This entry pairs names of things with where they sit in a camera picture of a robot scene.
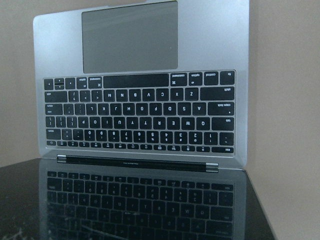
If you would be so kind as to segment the grey laptop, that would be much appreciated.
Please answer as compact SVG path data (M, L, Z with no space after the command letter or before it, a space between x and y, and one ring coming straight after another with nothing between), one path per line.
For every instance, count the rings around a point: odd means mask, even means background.
M33 20L40 158L0 170L3 240L272 240L245 170L247 0Z

